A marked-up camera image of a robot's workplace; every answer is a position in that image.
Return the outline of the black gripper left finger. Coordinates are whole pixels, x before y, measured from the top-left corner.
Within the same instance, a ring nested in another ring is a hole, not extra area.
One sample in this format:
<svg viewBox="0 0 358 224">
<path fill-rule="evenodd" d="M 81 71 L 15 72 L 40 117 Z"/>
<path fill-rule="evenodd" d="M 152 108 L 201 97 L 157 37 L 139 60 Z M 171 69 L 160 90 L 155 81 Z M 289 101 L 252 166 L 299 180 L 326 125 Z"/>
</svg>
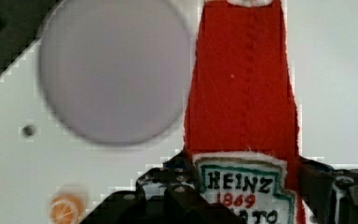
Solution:
<svg viewBox="0 0 358 224">
<path fill-rule="evenodd" d="M 141 175 L 134 191 L 109 195 L 79 224 L 242 224 L 242 219 L 201 196 L 195 166 L 181 152 Z"/>
</svg>

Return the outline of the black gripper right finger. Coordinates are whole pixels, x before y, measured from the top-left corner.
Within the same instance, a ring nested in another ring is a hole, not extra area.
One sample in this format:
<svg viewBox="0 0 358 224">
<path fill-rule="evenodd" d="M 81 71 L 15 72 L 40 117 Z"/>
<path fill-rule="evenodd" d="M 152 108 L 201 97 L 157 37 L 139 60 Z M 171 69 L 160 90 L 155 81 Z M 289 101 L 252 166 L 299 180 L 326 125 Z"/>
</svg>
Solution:
<svg viewBox="0 0 358 224">
<path fill-rule="evenodd" d="M 299 185 L 310 224 L 358 224 L 358 169 L 302 158 Z"/>
</svg>

